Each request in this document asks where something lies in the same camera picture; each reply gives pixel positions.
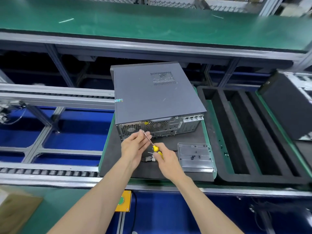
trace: hand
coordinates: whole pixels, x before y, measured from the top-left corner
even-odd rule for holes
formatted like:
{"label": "hand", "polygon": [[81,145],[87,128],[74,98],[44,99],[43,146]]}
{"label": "hand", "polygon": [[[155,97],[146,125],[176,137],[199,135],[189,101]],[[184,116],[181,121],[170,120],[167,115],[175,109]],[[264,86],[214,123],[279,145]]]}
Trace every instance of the hand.
{"label": "hand", "polygon": [[[149,139],[152,138],[149,131],[145,132],[145,134]],[[142,153],[149,145],[150,141],[146,138],[142,130],[131,134],[121,143],[121,157],[130,162],[132,171],[138,167]]]}
{"label": "hand", "polygon": [[155,159],[158,161],[159,169],[167,179],[175,184],[180,178],[185,176],[177,155],[174,151],[169,150],[163,143],[155,143],[155,145],[159,147],[159,150],[163,153],[163,159],[160,154],[153,153]]}

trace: green workbench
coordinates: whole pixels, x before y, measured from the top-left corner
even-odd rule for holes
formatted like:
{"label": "green workbench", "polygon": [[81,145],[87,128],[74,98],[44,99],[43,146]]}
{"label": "green workbench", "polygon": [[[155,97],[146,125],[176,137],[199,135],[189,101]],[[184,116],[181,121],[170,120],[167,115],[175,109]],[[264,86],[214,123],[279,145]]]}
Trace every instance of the green workbench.
{"label": "green workbench", "polygon": [[0,0],[0,29],[294,51],[312,41],[307,18],[83,0]]}

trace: black anti-static mat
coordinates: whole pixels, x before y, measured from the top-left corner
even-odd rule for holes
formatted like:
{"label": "black anti-static mat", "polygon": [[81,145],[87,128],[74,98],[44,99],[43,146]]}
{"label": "black anti-static mat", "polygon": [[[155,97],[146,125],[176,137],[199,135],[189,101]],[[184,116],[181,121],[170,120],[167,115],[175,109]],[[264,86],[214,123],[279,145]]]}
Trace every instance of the black anti-static mat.
{"label": "black anti-static mat", "polygon": [[[152,140],[155,143],[164,143],[168,149],[176,151],[177,154],[177,144],[178,143],[206,143],[205,135],[201,123],[198,125],[197,129],[191,133],[185,133],[180,135],[172,135],[168,137],[161,137]],[[107,138],[106,147],[102,165],[99,171],[99,175],[103,177],[119,160],[121,157],[121,140],[118,135],[116,126],[112,127],[110,137]],[[149,146],[142,154],[143,157],[151,156],[150,153],[153,152],[152,147]],[[185,173],[191,177],[194,181],[203,182],[213,182],[212,173]],[[140,162],[137,169],[132,174],[131,178],[142,178],[142,179],[156,179],[164,180],[166,179],[159,167],[157,162]]]}

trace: black cable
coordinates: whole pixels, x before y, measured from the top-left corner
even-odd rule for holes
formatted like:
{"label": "black cable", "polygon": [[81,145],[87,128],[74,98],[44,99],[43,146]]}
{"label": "black cable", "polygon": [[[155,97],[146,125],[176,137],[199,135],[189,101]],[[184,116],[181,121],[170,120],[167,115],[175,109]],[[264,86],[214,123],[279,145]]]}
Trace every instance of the black cable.
{"label": "black cable", "polygon": [[138,203],[138,200],[137,200],[136,194],[135,194],[133,191],[132,191],[132,194],[135,196],[135,213],[134,213],[133,224],[132,224],[132,228],[131,228],[131,232],[130,232],[130,234],[132,234],[133,229],[135,228],[136,206],[137,206],[137,203]]}

